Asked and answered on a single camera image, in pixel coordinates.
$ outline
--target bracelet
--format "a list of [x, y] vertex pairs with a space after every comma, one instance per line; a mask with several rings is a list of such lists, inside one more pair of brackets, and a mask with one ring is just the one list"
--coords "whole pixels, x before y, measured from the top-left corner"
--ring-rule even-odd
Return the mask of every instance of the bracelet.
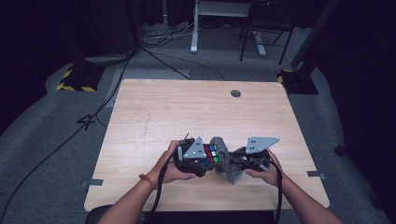
[[148, 176], [141, 174], [141, 175], [139, 175], [139, 178], [141, 180], [147, 180], [154, 189], [158, 189], [157, 185], [152, 183], [151, 179]]

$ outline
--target gray floor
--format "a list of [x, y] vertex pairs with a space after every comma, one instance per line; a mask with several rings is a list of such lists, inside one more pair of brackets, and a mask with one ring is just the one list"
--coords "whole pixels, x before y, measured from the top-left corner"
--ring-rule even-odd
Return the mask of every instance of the gray floor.
[[[273, 82], [276, 71], [290, 68], [290, 61], [308, 33], [309, 30], [295, 31], [282, 65], [277, 64], [281, 49], [268, 47], [268, 55], [261, 57], [252, 45], [247, 47], [244, 61], [239, 62], [242, 40], [238, 40], [239, 30], [231, 28], [202, 31], [197, 54], [190, 54], [190, 35], [148, 50], [204, 64], [226, 80]], [[222, 80], [211, 68], [157, 56], [177, 70], [190, 71], [191, 79]], [[119, 65], [106, 69], [98, 92], [56, 91], [67, 67], [66, 64], [48, 79], [48, 94], [20, 115], [0, 138], [2, 210], [23, 177], [76, 131], [76, 121], [96, 111], [120, 69]], [[136, 53], [127, 69], [170, 70], [143, 50]], [[345, 223], [389, 223], [384, 212], [371, 205], [370, 187], [351, 159], [333, 153], [343, 142], [342, 128], [326, 79], [319, 70], [314, 71], [312, 78], [319, 95], [289, 95], [289, 99], [316, 166], [328, 177], [323, 185], [330, 209]], [[111, 111], [111, 107], [104, 108], [99, 119], [108, 123]], [[4, 223], [84, 223], [88, 214], [84, 210], [86, 190], [80, 184], [92, 176], [105, 133], [106, 127], [96, 122], [43, 163], [15, 195]], [[285, 210], [280, 223], [298, 223], [298, 218], [292, 210]]]

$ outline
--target cable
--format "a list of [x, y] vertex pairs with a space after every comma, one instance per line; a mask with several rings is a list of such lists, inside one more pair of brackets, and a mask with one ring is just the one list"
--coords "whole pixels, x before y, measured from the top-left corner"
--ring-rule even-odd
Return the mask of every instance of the cable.
[[[112, 56], [119, 56], [119, 55], [101, 55], [101, 57], [112, 57]], [[104, 62], [94, 62], [94, 61], [86, 61], [89, 62], [90, 64], [92, 64], [93, 66], [101, 66], [101, 67], [107, 67], [107, 66], [112, 66], [112, 65], [116, 65], [119, 63], [124, 63], [128, 60], [128, 58], [130, 57], [130, 52], [125, 54], [124, 58], [120, 58], [120, 59], [114, 59], [114, 60], [108, 60], [108, 61], [104, 61]]]
[[57, 151], [59, 151], [59, 149], [61, 149], [64, 145], [66, 145], [74, 136], [76, 136], [76, 134], [79, 133], [79, 131], [81, 131], [94, 117], [96, 117], [96, 115], [105, 107], [105, 105], [110, 101], [110, 99], [113, 97], [113, 95], [115, 94], [117, 88], [120, 85], [120, 81], [122, 80], [123, 77], [123, 73], [125, 72], [125, 68], [127, 66], [127, 64], [129, 63], [129, 61], [131, 61], [131, 59], [134, 56], [134, 52], [132, 53], [132, 56], [128, 59], [128, 61], [124, 64], [122, 72], [120, 74], [120, 79], [116, 85], [116, 87], [114, 88], [113, 92], [111, 92], [111, 94], [102, 102], [102, 104], [98, 107], [98, 109], [96, 110], [96, 112], [92, 115], [89, 116], [88, 120], [82, 124], [74, 133], [72, 133], [65, 141], [63, 141], [58, 147], [56, 147], [55, 149], [53, 149], [51, 151], [51, 153], [46, 156], [43, 160], [41, 160], [41, 162], [39, 162], [23, 179], [22, 181], [18, 184], [18, 186], [12, 191], [11, 195], [9, 196], [6, 205], [4, 206], [3, 212], [0, 216], [0, 224], [3, 223], [4, 217], [6, 216], [6, 212], [7, 209], [12, 201], [12, 199], [14, 198], [14, 196], [16, 195], [16, 193], [18, 192], [18, 190], [21, 188], [21, 186], [23, 185], [23, 183], [32, 175], [32, 173], [34, 171], [36, 171], [48, 158], [50, 158], [53, 154], [55, 154]]
[[[179, 40], [179, 39], [181, 39], [181, 38], [183, 38], [183, 37], [185, 37], [185, 36], [187, 36], [187, 35], [192, 35], [192, 33], [188, 33], [188, 34], [185, 34], [185, 35], [183, 35], [183, 33], [184, 33], [185, 31], [191, 29], [193, 25], [194, 25], [194, 22], [192, 22], [191, 24], [189, 24], [189, 25], [188, 25], [186, 28], [184, 28], [184, 29], [181, 28], [181, 29], [183, 29], [183, 30], [182, 30], [181, 32], [178, 32], [177, 34], [176, 34], [176, 32], [175, 32], [175, 28], [174, 28], [174, 31], [173, 31], [171, 34], [168, 34], [168, 35], [166, 35], [165, 33], [166, 33], [169, 29], [165, 30], [165, 32], [163, 32], [162, 35], [157, 35], [157, 32], [156, 32], [156, 31], [148, 31], [148, 32], [154, 32], [156, 35], [155, 35], [155, 36], [149, 36], [148, 38], [145, 38], [145, 39], [144, 39], [145, 43], [143, 44], [143, 46], [146, 47], [146, 48], [163, 47], [163, 46], [165, 46], [166, 44], [168, 44], [169, 42], [171, 42], [172, 40]], [[158, 39], [157, 44], [149, 44], [149, 43], [146, 43], [147, 40], [151, 40], [151, 39]]]
[[216, 70], [216, 69], [214, 69], [213, 67], [210, 67], [210, 66], [207, 66], [207, 65], [204, 65], [204, 64], [202, 64], [202, 63], [196, 63], [196, 62], [193, 62], [193, 61], [189, 61], [189, 60], [185, 60], [185, 59], [180, 59], [180, 58], [178, 58], [178, 57], [174, 57], [174, 56], [169, 56], [169, 55], [166, 55], [166, 54], [162, 54], [162, 53], [156, 53], [156, 52], [151, 52], [152, 54], [159, 54], [159, 55], [162, 55], [162, 56], [164, 56], [164, 57], [168, 57], [168, 58], [174, 58], [174, 59], [178, 59], [178, 60], [181, 60], [181, 61], [183, 61], [183, 62], [187, 62], [187, 63], [195, 63], [195, 64], [198, 64], [198, 65], [201, 65], [201, 66], [203, 66], [203, 67], [206, 67], [206, 68], [209, 68], [209, 69], [212, 69], [213, 71], [215, 71], [217, 74], [219, 74], [219, 76], [221, 76], [222, 77], [222, 79], [225, 81], [226, 79], [225, 79], [225, 77], [218, 71], [218, 70]]
[[280, 211], [282, 210], [282, 179], [283, 175], [282, 172], [280, 172], [279, 167], [276, 165], [274, 160], [270, 157], [270, 162], [273, 164], [276, 168], [276, 174], [277, 174], [277, 209], [276, 209], [276, 218], [275, 218], [275, 223], [279, 223], [280, 219]]
[[143, 51], [147, 52], [149, 55], [151, 55], [152, 57], [154, 57], [155, 59], [157, 59], [160, 63], [163, 63], [164, 65], [166, 65], [167, 67], [171, 68], [172, 70], [174, 70], [175, 72], [181, 74], [184, 78], [186, 78], [187, 80], [191, 80], [189, 77], [186, 77], [184, 74], [182, 74], [181, 72], [177, 71], [176, 68], [172, 67], [171, 65], [165, 63], [163, 60], [159, 59], [157, 56], [155, 56], [154, 54], [152, 54], [150, 51], [146, 50], [145, 48], [142, 48]]
[[102, 126], [107, 127], [107, 125], [105, 125], [104, 123], [102, 123], [102, 121], [99, 120], [99, 117], [98, 117], [97, 114], [96, 114], [96, 120], [97, 120], [100, 124], [102, 124]]
[[143, 223], [147, 223], [148, 220], [151, 218], [152, 214], [154, 214], [155, 210], [157, 209], [158, 202], [160, 201], [161, 198], [161, 192], [163, 190], [163, 177], [165, 176], [166, 170], [168, 169], [168, 164], [170, 163], [170, 160], [173, 158], [177, 151], [177, 147], [173, 150], [172, 154], [169, 156], [169, 158], [166, 160], [165, 164], [161, 168], [160, 174], [158, 175], [158, 189], [157, 189], [157, 195], [155, 196], [155, 202], [154, 205], [152, 205], [151, 211], [148, 213], [148, 215], [145, 217], [143, 220]]

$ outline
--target hand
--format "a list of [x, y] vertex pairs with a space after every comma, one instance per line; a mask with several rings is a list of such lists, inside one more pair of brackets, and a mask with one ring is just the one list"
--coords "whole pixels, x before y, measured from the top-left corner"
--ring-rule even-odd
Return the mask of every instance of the hand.
[[[277, 167], [279, 168], [280, 172], [282, 172], [282, 167], [280, 166], [279, 160], [277, 159], [276, 155], [274, 153], [271, 152], [270, 149], [268, 149], [268, 152], [271, 156], [271, 158], [273, 159], [273, 161], [275, 162], [275, 164], [277, 165]], [[276, 173], [276, 168], [275, 166], [270, 163], [270, 167], [269, 167], [270, 171], [266, 172], [266, 171], [255, 171], [255, 170], [250, 170], [250, 169], [246, 169], [245, 173], [247, 175], [250, 175], [251, 177], [254, 178], [261, 178], [264, 182], [273, 185], [275, 187], [277, 187], [277, 173]]]
[[[151, 181], [154, 184], [158, 184], [158, 176], [160, 174], [161, 168], [166, 163], [166, 160], [172, 155], [172, 152], [175, 150], [175, 148], [178, 146], [178, 141], [173, 140], [168, 149], [161, 155], [161, 157], [158, 159], [157, 163], [155, 166], [151, 169], [150, 172], [148, 172], [147, 176], [151, 179]], [[165, 176], [163, 177], [163, 183], [170, 183], [174, 180], [189, 180], [195, 178], [195, 174], [188, 174], [188, 173], [183, 173], [180, 172], [175, 164], [173, 162], [170, 162], [168, 164], [168, 168], [166, 170]]]

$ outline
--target wooden table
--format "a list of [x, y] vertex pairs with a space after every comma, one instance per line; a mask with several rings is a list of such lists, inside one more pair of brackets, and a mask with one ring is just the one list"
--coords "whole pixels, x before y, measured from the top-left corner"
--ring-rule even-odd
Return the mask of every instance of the wooden table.
[[[241, 92], [231, 96], [232, 90]], [[224, 140], [229, 151], [250, 136], [279, 137], [271, 146], [284, 172], [324, 206], [329, 199], [293, 114], [278, 83], [124, 79], [108, 124], [85, 208], [113, 204], [147, 173], [172, 139], [202, 136]], [[144, 207], [150, 210], [151, 194]], [[158, 211], [275, 210], [277, 190], [242, 174], [235, 185], [225, 175], [208, 171], [202, 178], [163, 185]], [[291, 208], [285, 200], [283, 208]]]

